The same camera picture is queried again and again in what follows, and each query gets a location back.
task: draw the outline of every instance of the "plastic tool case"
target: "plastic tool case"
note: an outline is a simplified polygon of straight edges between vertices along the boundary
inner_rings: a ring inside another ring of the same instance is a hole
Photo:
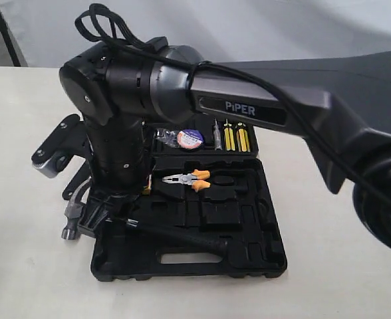
[[[218,122],[223,140],[223,121]],[[205,115],[182,125],[199,130],[204,137],[203,147],[190,152],[153,141],[151,194],[138,198],[129,218],[227,239],[231,244],[227,256],[218,263],[161,263],[163,254],[202,251],[105,222],[90,267],[98,280],[210,274],[272,278],[285,271],[287,260],[263,166],[257,159],[253,127],[247,127],[250,152],[227,152],[214,150],[213,125],[214,118]],[[210,188],[196,193],[190,186],[161,180],[195,169],[210,170]]]

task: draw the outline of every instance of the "robotic arm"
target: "robotic arm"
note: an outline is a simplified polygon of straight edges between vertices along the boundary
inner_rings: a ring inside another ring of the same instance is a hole
[[[94,12],[87,11],[76,20],[78,29],[85,14],[94,22]],[[203,58],[195,49],[169,46],[166,38],[152,39],[144,43],[142,54],[133,54],[120,50],[131,47],[129,43],[79,31],[102,42],[66,62],[60,79],[84,118],[92,177],[111,192],[138,193],[146,184],[144,121],[181,123],[201,112],[300,136],[326,186],[338,193],[352,176],[324,153],[276,94],[250,80],[254,76],[290,96],[297,114],[340,161],[391,198],[391,51],[351,58],[230,62],[215,64],[216,70],[203,67],[207,64],[200,64]],[[179,68],[168,60],[194,67]],[[220,72],[221,67],[237,74]],[[391,208],[359,186],[354,188],[354,206],[367,228],[391,247]]]

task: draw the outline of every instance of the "black cable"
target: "black cable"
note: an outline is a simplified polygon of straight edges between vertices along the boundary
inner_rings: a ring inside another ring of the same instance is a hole
[[[98,19],[96,16],[102,16],[113,21],[114,24],[117,25],[120,32],[122,33],[124,39],[123,42],[121,39],[113,39],[110,37],[105,30],[100,26]],[[90,33],[83,25],[82,18],[90,17],[94,28],[99,33],[99,37]],[[176,68],[180,68],[183,70],[187,70],[190,72],[189,83],[192,83],[194,76],[197,72],[201,70],[214,70],[216,72],[220,72],[223,74],[231,75],[240,80],[244,80],[257,86],[260,86],[271,95],[273,95],[285,108],[285,110],[293,116],[293,118],[297,121],[297,123],[301,126],[301,128],[305,131],[307,136],[317,145],[319,150],[324,153],[326,156],[330,158],[330,160],[339,167],[345,174],[347,174],[348,178],[353,182],[357,183],[361,188],[365,191],[376,196],[381,202],[385,203],[387,206],[391,208],[391,198],[383,193],[381,190],[377,189],[373,186],[369,181],[367,181],[364,177],[362,177],[359,173],[357,173],[350,165],[348,165],[334,150],[333,148],[324,140],[324,138],[311,126],[311,124],[305,120],[305,118],[299,113],[296,106],[296,101],[293,100],[286,92],[282,91],[280,88],[271,84],[257,76],[253,76],[252,74],[242,72],[240,70],[235,70],[233,68],[228,68],[226,66],[222,66],[219,64],[214,64],[210,62],[203,62],[197,65],[192,65],[190,63],[172,60],[170,58],[165,58],[159,56],[158,54],[150,53],[145,51],[145,49],[150,49],[149,45],[142,42],[138,39],[128,28],[127,24],[124,22],[122,17],[110,11],[104,5],[94,3],[91,4],[88,11],[85,11],[79,18],[77,18],[75,25],[79,31],[79,33],[86,39],[92,42],[103,41],[107,45],[111,46],[114,49],[122,50],[140,57],[149,58],[152,60],[156,60],[158,62],[162,62],[166,65],[173,66]]]

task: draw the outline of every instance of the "black tool case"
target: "black tool case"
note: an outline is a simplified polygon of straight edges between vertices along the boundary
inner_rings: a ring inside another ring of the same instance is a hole
[[[218,122],[223,139],[223,121]],[[214,118],[199,115],[181,126],[199,130],[203,135],[205,144],[195,151],[153,141],[151,194],[136,200],[129,218],[227,239],[227,256],[218,263],[164,264],[163,254],[202,251],[106,221],[96,238],[90,266],[98,280],[209,274],[273,278],[285,271],[287,260],[263,166],[256,158],[258,147],[253,127],[247,127],[250,152],[227,152],[214,150],[213,125]],[[195,169],[210,170],[210,188],[196,193],[190,186],[161,181],[164,176],[191,173]]]

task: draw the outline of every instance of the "black handle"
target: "black handle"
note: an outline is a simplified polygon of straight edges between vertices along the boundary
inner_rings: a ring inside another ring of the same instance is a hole
[[[145,222],[137,222],[136,227],[129,224],[128,226],[134,229],[137,228],[143,232],[155,236],[171,239],[179,244],[201,248],[209,253],[221,257],[224,257],[227,254],[228,242],[223,239],[216,239],[205,235],[195,234],[179,227],[154,225]]]

